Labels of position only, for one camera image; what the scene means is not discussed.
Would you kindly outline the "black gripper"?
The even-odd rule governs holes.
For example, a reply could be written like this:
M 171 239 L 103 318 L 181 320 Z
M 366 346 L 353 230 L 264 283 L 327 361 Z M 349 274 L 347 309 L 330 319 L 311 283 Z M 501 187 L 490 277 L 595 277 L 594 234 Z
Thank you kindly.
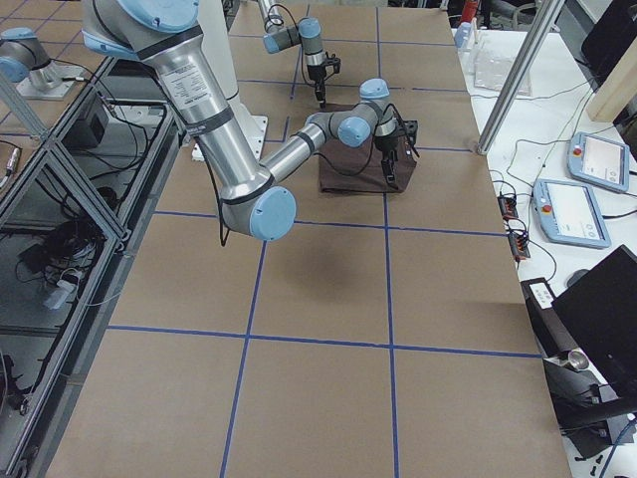
M 381 152 L 380 163 L 385 182 L 395 185 L 398 137 L 395 134 L 377 135 L 375 137 L 375 147 Z
M 308 83 L 315 86 L 315 96 L 319 107 L 324 109 L 326 106 L 325 96 L 325 84 L 324 81 L 327 77 L 325 65 L 308 65 Z

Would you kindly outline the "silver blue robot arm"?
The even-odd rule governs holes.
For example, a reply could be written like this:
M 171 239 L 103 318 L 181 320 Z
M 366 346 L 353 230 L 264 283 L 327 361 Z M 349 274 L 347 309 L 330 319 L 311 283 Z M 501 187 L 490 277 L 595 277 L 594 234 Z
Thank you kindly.
M 339 73 L 340 58 L 329 55 L 323 47 L 321 26 L 315 17 L 304 17 L 297 22 L 283 4 L 258 1 L 264 24 L 263 43 L 269 54 L 300 46 L 306 62 L 308 85 L 314 88 L 319 107 L 326 106 L 326 80 Z
M 221 179 L 217 209 L 230 230 L 274 241 L 294 225 L 297 203 L 281 181 L 328 141 L 390 141 L 397 120 L 381 79 L 365 81 L 349 111 L 316 113 L 277 151 L 258 159 L 202 51 L 196 1 L 85 1 L 86 46 L 152 69 L 205 162 Z

